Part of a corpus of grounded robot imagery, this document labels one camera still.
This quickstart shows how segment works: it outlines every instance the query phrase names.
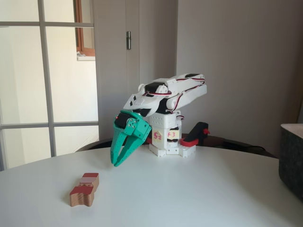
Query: paper label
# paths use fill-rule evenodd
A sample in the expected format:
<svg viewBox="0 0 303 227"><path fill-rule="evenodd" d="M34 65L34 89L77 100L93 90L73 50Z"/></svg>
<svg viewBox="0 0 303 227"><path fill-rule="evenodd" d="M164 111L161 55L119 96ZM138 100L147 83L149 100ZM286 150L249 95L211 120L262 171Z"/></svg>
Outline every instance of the paper label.
<svg viewBox="0 0 303 227"><path fill-rule="evenodd" d="M175 140L175 139L179 139L179 136L180 136L179 130L170 130L168 132L167 138L169 140Z"/></svg>

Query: window frame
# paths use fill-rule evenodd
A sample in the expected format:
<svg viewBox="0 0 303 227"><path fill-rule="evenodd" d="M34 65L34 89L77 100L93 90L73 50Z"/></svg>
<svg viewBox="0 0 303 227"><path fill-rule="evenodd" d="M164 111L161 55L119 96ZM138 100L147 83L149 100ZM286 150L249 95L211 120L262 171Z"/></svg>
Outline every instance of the window frame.
<svg viewBox="0 0 303 227"><path fill-rule="evenodd" d="M74 0L75 22L82 23L81 0ZM85 56L96 56L95 49L84 47L83 28L76 28L77 51Z"/></svg>

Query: red part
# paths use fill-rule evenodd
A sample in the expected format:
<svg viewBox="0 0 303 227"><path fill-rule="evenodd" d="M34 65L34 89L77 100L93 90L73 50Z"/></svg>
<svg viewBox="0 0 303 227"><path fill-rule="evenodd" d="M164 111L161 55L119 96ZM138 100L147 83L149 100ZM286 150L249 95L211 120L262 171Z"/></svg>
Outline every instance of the red part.
<svg viewBox="0 0 303 227"><path fill-rule="evenodd" d="M83 194L86 194L86 195L89 195L93 192L93 188L94 187L88 187L88 186L76 186L74 187L74 189L71 191L70 195L73 195L73 194L76 194L76 193L83 193Z"/></svg>
<svg viewBox="0 0 303 227"><path fill-rule="evenodd" d="M85 173L82 177L97 177L98 175L98 173Z"/></svg>
<svg viewBox="0 0 303 227"><path fill-rule="evenodd" d="M185 142L184 139L185 138L180 139L180 144L184 147L190 148L190 147L193 147L194 145L197 145L199 143L199 139L195 139L195 140L190 141L190 142Z"/></svg>
<svg viewBox="0 0 303 227"><path fill-rule="evenodd" d="M147 137L146 142L149 143L149 144L152 144L152 139Z"/></svg>
<svg viewBox="0 0 303 227"><path fill-rule="evenodd" d="M203 134L210 134L210 131L208 129L203 129Z"/></svg>

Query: white base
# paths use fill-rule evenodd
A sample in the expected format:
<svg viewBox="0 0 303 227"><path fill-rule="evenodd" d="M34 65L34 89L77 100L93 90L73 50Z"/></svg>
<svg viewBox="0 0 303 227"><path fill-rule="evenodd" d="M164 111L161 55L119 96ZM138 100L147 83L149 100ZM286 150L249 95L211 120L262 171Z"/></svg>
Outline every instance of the white base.
<svg viewBox="0 0 303 227"><path fill-rule="evenodd" d="M162 157L164 155L180 155L182 157L188 157L196 150L196 146L184 147L178 144L175 148L169 148L168 150L159 149L154 145L150 144L150 151L152 151L156 156Z"/></svg>

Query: window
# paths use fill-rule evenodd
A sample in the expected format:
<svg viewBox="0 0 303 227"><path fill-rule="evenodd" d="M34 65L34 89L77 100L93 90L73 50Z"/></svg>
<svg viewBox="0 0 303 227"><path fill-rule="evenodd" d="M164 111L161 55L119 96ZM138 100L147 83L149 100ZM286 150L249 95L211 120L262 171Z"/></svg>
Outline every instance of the window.
<svg viewBox="0 0 303 227"><path fill-rule="evenodd" d="M92 4L90 0L74 0L75 22L93 23ZM85 56L95 56L93 28L76 28L77 51Z"/></svg>

